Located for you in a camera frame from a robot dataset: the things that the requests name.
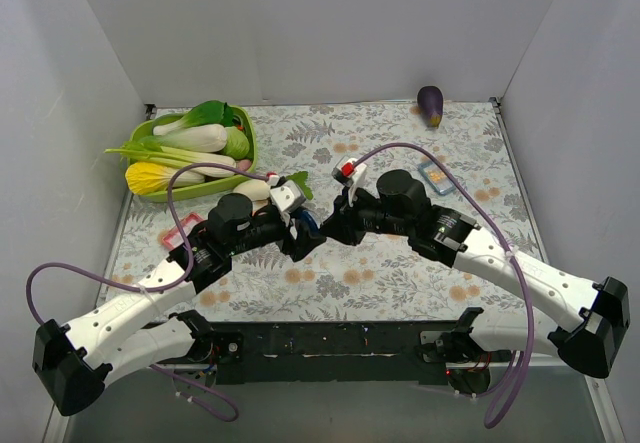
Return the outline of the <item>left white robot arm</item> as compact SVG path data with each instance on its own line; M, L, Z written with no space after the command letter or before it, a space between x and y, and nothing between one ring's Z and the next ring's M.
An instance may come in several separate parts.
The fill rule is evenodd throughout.
M234 256L275 244L292 261L304 259L326 238L303 203L278 188L258 212L241 194L223 196L136 286L64 325L41 320L32 366L63 416L92 405L113 382L160 361L205 361L217 344L195 311L147 325L193 299L230 272Z

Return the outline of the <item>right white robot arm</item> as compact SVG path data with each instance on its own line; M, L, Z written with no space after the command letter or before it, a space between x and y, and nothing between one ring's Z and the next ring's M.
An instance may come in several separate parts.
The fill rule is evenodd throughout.
M321 225L324 236L351 246L368 233L403 236L421 257L531 301L531 314L466 309L453 329L424 338L428 360L462 363L492 352L530 348L557 356L587 376L609 376L630 325L624 283L612 277L596 283L505 250L474 219L432 204L424 185L405 170L379 177L376 195L361 188L363 174L350 162L333 170L344 189Z

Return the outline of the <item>blue round pill container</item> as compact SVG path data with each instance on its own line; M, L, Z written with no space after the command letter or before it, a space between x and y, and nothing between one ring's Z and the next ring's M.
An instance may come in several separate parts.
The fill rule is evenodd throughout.
M318 232L318 225L314 215L307 209L298 209L294 216L297 220L305 222L312 233Z

